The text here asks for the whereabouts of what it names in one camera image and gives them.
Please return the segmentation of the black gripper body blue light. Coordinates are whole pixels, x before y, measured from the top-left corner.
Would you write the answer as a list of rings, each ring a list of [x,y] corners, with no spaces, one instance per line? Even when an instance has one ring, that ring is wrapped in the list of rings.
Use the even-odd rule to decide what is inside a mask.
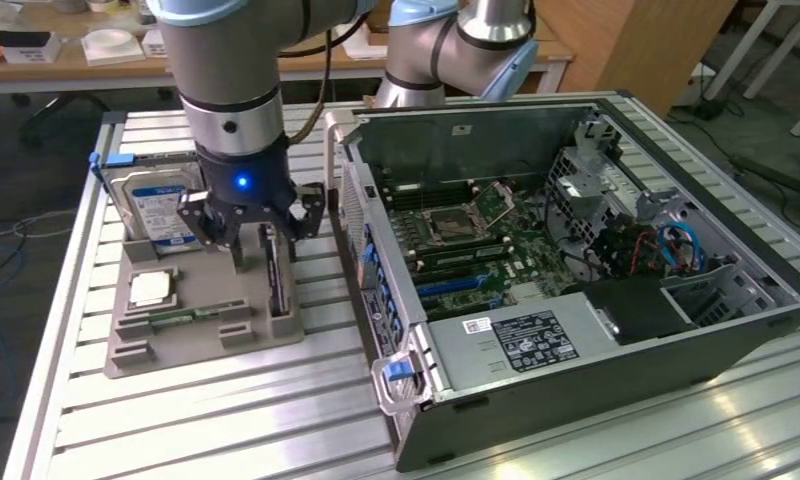
[[[213,153],[197,145],[205,185],[214,197],[234,205],[287,210],[295,200],[287,147],[289,139],[283,133],[263,150],[247,155]]]

